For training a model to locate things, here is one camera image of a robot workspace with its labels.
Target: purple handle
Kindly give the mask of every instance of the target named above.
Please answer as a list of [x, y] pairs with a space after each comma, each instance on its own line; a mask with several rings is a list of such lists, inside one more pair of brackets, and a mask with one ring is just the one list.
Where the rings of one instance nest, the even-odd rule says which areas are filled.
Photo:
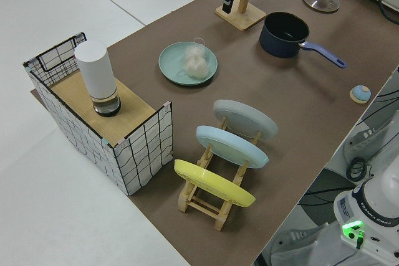
[[326, 59], [331, 61], [333, 64], [337, 65], [341, 69], [344, 69], [347, 67], [347, 63], [344, 62], [342, 59], [337, 57], [335, 54], [331, 53], [328, 51], [326, 48], [315, 44], [315, 43], [310, 43], [310, 42], [303, 42], [299, 44], [299, 47], [301, 47], [303, 50], [313, 50], [316, 51], [317, 53], [323, 55]]

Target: white cylindrical speaker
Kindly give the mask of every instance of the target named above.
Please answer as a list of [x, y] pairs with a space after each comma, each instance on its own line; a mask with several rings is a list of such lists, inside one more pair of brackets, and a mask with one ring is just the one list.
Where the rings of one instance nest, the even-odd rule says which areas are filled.
[[75, 58], [94, 110], [102, 116], [115, 115], [121, 103], [106, 46], [87, 40], [75, 48]]

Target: black grid pattern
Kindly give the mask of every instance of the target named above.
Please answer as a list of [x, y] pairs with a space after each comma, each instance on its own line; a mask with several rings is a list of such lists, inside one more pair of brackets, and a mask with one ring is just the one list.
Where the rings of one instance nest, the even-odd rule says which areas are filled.
[[143, 124], [112, 147], [51, 89], [50, 85], [78, 69], [80, 33], [24, 63], [36, 90], [63, 134], [126, 195], [132, 195], [173, 159], [172, 105], [166, 102]]

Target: teal plate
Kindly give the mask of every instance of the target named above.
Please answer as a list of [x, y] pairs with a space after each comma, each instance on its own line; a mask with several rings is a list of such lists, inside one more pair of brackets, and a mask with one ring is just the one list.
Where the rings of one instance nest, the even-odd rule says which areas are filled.
[[262, 168], [269, 162], [269, 158], [261, 149], [228, 131], [210, 126], [198, 126], [196, 136], [204, 148], [210, 145], [212, 153], [234, 164], [242, 166], [249, 162], [248, 168]]
[[205, 61], [209, 67], [209, 74], [207, 77], [198, 79], [190, 77], [183, 70], [183, 60], [186, 48], [190, 45], [196, 44], [194, 42], [179, 42], [169, 45], [161, 52], [159, 58], [159, 65], [162, 74], [170, 81], [181, 85], [197, 85], [209, 80], [218, 68], [218, 61], [216, 56], [205, 47]]

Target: plate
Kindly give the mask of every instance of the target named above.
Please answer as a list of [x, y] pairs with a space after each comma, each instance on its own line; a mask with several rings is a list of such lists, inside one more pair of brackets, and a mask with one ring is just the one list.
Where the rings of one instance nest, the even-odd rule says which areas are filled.
[[255, 197], [223, 177], [184, 160], [175, 160], [176, 174], [205, 191], [241, 207], [248, 207]]
[[276, 123], [263, 112], [237, 101], [217, 100], [213, 103], [213, 112], [219, 121], [224, 116], [227, 118], [230, 130], [250, 138], [262, 132], [260, 139], [270, 139], [279, 131]]
[[181, 85], [197, 85], [209, 80], [215, 74], [218, 68], [218, 61], [213, 52], [207, 47], [205, 47], [205, 61], [209, 67], [209, 74], [207, 77], [202, 79], [190, 77], [183, 70], [183, 59], [186, 48], [195, 44], [194, 42], [179, 42], [163, 49], [158, 63], [162, 74], [167, 79]]
[[269, 162], [266, 154], [248, 140], [230, 132], [210, 126], [197, 127], [197, 140], [204, 148], [237, 165], [249, 162], [248, 168], [262, 168]]

